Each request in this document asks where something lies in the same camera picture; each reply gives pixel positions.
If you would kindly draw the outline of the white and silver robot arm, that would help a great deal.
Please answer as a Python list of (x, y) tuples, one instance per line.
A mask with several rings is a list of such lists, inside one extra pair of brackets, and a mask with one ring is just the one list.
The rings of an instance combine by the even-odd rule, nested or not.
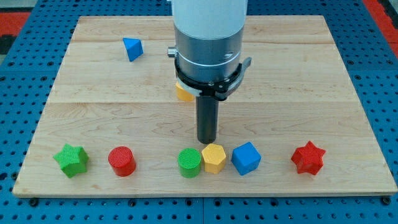
[(196, 82), (220, 82), (238, 67), (247, 0), (172, 0), (175, 65)]

